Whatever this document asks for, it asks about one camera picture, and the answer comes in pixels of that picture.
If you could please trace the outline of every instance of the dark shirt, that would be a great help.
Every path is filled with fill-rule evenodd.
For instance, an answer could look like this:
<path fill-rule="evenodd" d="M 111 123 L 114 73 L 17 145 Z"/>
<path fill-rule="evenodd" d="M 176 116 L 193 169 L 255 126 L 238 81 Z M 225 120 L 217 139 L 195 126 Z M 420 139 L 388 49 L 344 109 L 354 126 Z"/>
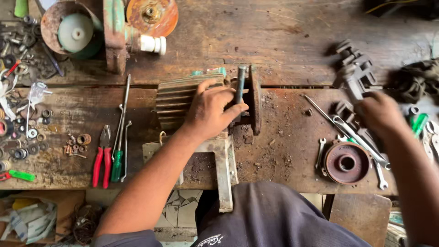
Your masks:
<path fill-rule="evenodd" d="M 204 191 L 197 210 L 198 239 L 193 247 L 370 246 L 331 223 L 295 190 L 272 182 L 241 183 L 232 188 L 234 209 L 219 213 L 217 191 Z M 92 247 L 162 245 L 152 230 L 98 237 Z"/>

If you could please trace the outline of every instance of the wooden workbench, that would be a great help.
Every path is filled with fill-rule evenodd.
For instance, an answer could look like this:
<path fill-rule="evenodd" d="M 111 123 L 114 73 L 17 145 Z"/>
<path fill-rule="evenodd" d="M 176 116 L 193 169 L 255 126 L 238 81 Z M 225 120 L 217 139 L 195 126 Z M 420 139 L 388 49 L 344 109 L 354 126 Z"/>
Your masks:
<path fill-rule="evenodd" d="M 83 2 L 99 15 L 96 10 L 101 7 L 93 6 L 97 3 Z M 388 171 L 383 171 L 390 187 L 385 191 L 377 188 L 373 169 L 356 186 L 339 185 L 315 173 L 318 139 L 333 140 L 337 132 L 320 115 L 302 114 L 311 106 L 300 94 L 309 95 L 325 111 L 333 102 L 347 98 L 341 90 L 323 89 L 332 84 L 333 66 L 339 60 L 328 51 L 345 38 L 372 57 L 378 81 L 387 83 L 391 71 L 429 58 L 435 22 L 397 14 L 386 19 L 364 15 L 357 0 L 178 0 L 177 4 L 179 22 L 167 37 L 166 55 L 140 53 L 127 61 L 127 73 L 131 73 L 134 84 L 126 116 L 133 121 L 128 135 L 128 180 L 143 165 L 141 145 L 158 139 L 160 129 L 153 110 L 160 81 L 220 66 L 234 76 L 237 64 L 254 63 L 262 78 L 263 126 L 253 144 L 245 144 L 251 129 L 239 126 L 233 130 L 240 182 L 270 180 L 304 193 L 397 193 Z M 67 76 L 47 81 L 53 95 L 44 102 L 55 113 L 50 126 L 41 129 L 51 149 L 31 157 L 29 164 L 13 164 L 16 170 L 36 174 L 37 179 L 32 183 L 10 179 L 2 182 L 0 189 L 91 186 L 103 125 L 110 124 L 115 136 L 126 76 L 107 74 L 105 61 L 98 59 L 68 60 L 62 66 Z M 92 136 L 88 159 L 62 153 L 67 133 Z M 180 189 L 216 186 L 211 165 L 191 161 L 184 175 Z M 120 186 L 123 184 L 111 184 L 110 188 Z"/>

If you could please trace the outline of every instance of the hand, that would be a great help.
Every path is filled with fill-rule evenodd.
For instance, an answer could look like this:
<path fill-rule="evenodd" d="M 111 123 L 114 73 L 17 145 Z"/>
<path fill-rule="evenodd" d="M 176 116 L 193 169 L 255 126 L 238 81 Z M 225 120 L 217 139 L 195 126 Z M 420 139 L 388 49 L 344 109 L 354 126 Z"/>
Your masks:
<path fill-rule="evenodd" d="M 248 105 L 242 102 L 224 111 L 224 107 L 233 100 L 236 90 L 230 87 L 206 90 L 215 83 L 216 80 L 210 79 L 198 86 L 191 109 L 180 128 L 200 143 L 218 135 L 241 112 L 248 110 Z"/>
<path fill-rule="evenodd" d="M 380 92 L 366 92 L 357 107 L 364 113 L 366 125 L 380 138 L 388 138 L 390 134 L 410 131 L 398 103 L 390 96 Z"/>

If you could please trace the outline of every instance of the yellow wire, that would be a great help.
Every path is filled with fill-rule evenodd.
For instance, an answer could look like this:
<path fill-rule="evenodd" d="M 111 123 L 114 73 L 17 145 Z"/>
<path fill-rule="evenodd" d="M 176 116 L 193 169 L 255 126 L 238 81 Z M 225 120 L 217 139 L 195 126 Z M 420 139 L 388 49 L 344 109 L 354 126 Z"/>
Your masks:
<path fill-rule="evenodd" d="M 419 0 L 402 0 L 402 1 L 393 1 L 393 2 L 383 3 L 383 4 L 380 4 L 380 5 L 378 5 L 378 6 L 374 7 L 374 8 L 366 11 L 366 14 L 369 14 L 372 11 L 375 11 L 375 10 L 377 10 L 377 9 L 383 7 L 383 6 L 386 6 L 388 4 L 406 4 L 406 3 L 416 2 L 416 1 L 419 1 Z"/>

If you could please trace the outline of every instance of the white pvc fitting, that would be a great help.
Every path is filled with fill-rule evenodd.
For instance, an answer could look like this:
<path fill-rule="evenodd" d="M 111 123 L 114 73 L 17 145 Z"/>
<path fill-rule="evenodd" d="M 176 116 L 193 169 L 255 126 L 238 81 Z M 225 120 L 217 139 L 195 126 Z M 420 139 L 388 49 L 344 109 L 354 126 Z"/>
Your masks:
<path fill-rule="evenodd" d="M 159 53 L 163 56 L 166 53 L 166 38 L 163 36 L 154 38 L 148 35 L 141 35 L 140 50 Z"/>

